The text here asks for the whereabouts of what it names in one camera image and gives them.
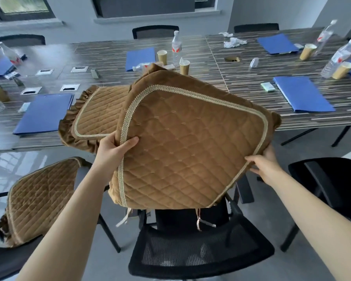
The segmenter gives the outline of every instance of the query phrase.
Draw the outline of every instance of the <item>brown quilted chair cover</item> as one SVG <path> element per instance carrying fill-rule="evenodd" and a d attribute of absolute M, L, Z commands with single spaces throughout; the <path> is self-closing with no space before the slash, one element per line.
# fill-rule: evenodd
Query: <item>brown quilted chair cover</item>
<path fill-rule="evenodd" d="M 96 153 L 99 140 L 116 130 L 122 104 L 130 85 L 91 86 L 82 92 L 59 124 L 64 145 Z"/>
<path fill-rule="evenodd" d="M 8 193 L 1 230 L 8 246 L 19 246 L 45 235 L 69 201 L 84 159 L 72 157 L 17 181 Z"/>
<path fill-rule="evenodd" d="M 261 154 L 280 124 L 277 113 L 153 64 L 122 105 L 116 142 L 140 141 L 109 194 L 135 209 L 211 207 L 248 170 L 244 157 Z"/>

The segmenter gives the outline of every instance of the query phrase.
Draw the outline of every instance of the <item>crumpled tissue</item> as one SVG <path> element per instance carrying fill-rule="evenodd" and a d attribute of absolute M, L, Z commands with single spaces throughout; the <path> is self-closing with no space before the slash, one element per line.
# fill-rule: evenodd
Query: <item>crumpled tissue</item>
<path fill-rule="evenodd" d="M 239 38 L 235 38 L 235 37 L 230 37 L 230 41 L 225 41 L 223 43 L 223 46 L 225 48 L 231 48 L 231 47 L 237 47 L 241 44 L 246 44 L 247 41 L 246 40 L 241 40 Z"/>
<path fill-rule="evenodd" d="M 219 34 L 222 34 L 225 37 L 232 37 L 233 36 L 233 34 L 229 33 L 229 32 L 220 32 Z"/>

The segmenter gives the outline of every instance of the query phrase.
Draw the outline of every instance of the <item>window frame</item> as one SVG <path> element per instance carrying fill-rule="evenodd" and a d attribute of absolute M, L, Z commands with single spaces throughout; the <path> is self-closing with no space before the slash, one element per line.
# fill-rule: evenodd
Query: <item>window frame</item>
<path fill-rule="evenodd" d="M 214 7 L 214 5 L 215 5 L 215 0 L 195 1 L 195 9 L 211 8 L 211 7 Z"/>
<path fill-rule="evenodd" d="M 43 0 L 44 4 L 46 4 L 48 12 L 34 12 L 34 13 L 12 13 L 5 14 L 3 10 L 0 8 L 0 22 L 11 22 L 16 20 L 36 20 L 36 19 L 52 19 L 55 17 L 53 14 L 47 0 Z"/>

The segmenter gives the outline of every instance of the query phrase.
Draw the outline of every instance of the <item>window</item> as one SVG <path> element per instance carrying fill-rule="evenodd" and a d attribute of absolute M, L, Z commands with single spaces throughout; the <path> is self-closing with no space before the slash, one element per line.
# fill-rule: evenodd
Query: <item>window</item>
<path fill-rule="evenodd" d="M 214 7 L 215 0 L 195 0 L 195 9 Z"/>
<path fill-rule="evenodd" d="M 54 17 L 46 0 L 0 0 L 0 21 Z"/>

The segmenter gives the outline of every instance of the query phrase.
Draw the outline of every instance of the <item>ruffled edge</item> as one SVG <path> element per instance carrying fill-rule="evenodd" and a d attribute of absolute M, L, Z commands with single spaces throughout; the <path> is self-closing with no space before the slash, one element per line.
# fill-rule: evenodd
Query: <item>ruffled edge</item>
<path fill-rule="evenodd" d="M 64 119 L 60 120 L 58 134 L 61 142 L 65 146 L 74 147 L 82 151 L 87 151 L 95 154 L 98 151 L 99 142 L 98 140 L 80 140 L 76 139 L 72 135 L 72 126 L 78 113 L 88 100 L 88 98 L 98 89 L 98 86 L 92 85 L 87 90 L 83 91 L 79 99 L 75 101 L 75 104 L 70 106 L 66 111 Z"/>

